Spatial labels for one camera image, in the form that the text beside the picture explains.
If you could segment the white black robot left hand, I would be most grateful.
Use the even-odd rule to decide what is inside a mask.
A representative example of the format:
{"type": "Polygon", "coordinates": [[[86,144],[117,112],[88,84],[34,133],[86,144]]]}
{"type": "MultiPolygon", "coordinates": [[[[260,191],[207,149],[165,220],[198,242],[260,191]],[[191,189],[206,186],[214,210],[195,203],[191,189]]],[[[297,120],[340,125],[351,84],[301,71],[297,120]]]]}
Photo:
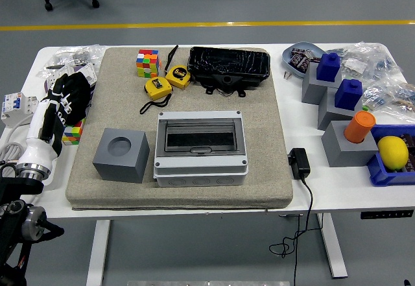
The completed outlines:
{"type": "Polygon", "coordinates": [[[52,162],[62,151],[66,119],[73,111],[70,96],[74,95],[76,79],[75,73],[62,75],[39,102],[30,122],[27,148],[16,165],[18,177],[39,181],[48,179],[52,162]]]}

